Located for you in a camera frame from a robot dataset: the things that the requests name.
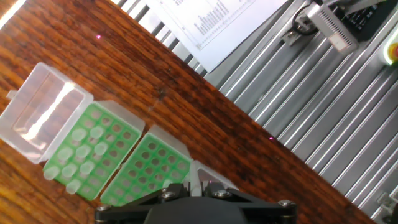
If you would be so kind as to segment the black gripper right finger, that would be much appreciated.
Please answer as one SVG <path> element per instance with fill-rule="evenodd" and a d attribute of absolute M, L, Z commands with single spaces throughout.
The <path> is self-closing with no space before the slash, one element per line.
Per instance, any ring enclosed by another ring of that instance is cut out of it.
<path fill-rule="evenodd" d="M 221 182 L 207 182 L 205 196 L 234 205 L 248 223 L 296 224 L 296 203 L 291 200 L 266 202 Z"/>

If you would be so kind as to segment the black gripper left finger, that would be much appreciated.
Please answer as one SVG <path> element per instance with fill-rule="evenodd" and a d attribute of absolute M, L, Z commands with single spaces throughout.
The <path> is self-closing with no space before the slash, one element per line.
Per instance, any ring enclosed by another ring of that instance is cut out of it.
<path fill-rule="evenodd" d="M 95 224 L 144 223 L 152 208 L 188 196 L 189 186 L 170 184 L 122 206 L 102 204 L 95 210 Z"/>

